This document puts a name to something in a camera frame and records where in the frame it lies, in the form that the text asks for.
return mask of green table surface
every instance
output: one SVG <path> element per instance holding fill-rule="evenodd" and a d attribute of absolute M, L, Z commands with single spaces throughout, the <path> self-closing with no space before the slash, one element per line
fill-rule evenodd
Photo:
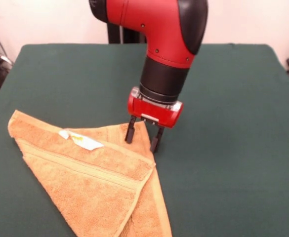
<path fill-rule="evenodd" d="M 128 122 L 146 45 L 27 45 L 0 91 L 0 237 L 73 237 L 23 162 L 14 110 L 60 127 Z M 289 237 L 289 77 L 266 45 L 202 45 L 156 154 L 174 237 Z M 150 137 L 157 128 L 147 125 Z"/>

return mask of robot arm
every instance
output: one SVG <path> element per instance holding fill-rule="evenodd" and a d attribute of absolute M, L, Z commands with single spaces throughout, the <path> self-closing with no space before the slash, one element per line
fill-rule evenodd
<path fill-rule="evenodd" d="M 155 123 L 160 133 L 164 127 L 172 128 L 182 111 L 177 98 L 205 33 L 207 0 L 89 0 L 89 4 L 100 21 L 147 38 L 140 85 L 129 97 L 131 136 L 127 134 L 126 141 L 132 140 L 134 117 Z"/>

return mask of white wall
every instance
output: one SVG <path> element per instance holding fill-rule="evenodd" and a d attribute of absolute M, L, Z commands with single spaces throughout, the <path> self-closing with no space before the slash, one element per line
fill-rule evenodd
<path fill-rule="evenodd" d="M 208 0 L 206 43 L 266 43 L 285 65 L 289 0 Z M 0 0 L 0 39 L 13 60 L 28 43 L 107 43 L 88 0 Z"/>
<path fill-rule="evenodd" d="M 0 0 L 0 40 L 15 60 L 29 43 L 108 43 L 88 0 Z"/>
<path fill-rule="evenodd" d="M 289 57 L 289 0 L 208 0 L 204 42 L 266 43 Z"/>

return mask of orange towel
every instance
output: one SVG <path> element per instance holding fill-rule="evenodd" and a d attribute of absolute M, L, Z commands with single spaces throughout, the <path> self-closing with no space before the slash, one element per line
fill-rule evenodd
<path fill-rule="evenodd" d="M 20 111 L 8 131 L 23 159 L 78 237 L 171 237 L 145 124 L 69 129 L 104 146 L 93 151 L 62 138 L 62 130 Z"/>

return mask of white tag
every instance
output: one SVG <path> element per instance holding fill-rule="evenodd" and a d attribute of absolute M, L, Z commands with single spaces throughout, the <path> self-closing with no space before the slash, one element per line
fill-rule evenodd
<path fill-rule="evenodd" d="M 80 147 L 83 147 L 89 151 L 92 151 L 96 148 L 100 148 L 100 147 L 103 147 L 104 145 L 99 143 L 99 142 L 96 142 L 95 140 L 89 138 L 89 137 L 86 137 L 86 136 L 83 136 L 83 135 L 80 135 L 80 134 L 77 134 L 77 133 L 74 133 L 74 132 L 70 132 L 70 131 L 67 131 L 67 130 L 61 130 L 59 131 L 59 135 L 61 137 L 63 137 L 64 139 L 68 139 L 69 137 L 71 137 L 71 139 L 73 140 L 73 142 L 80 146 Z"/>

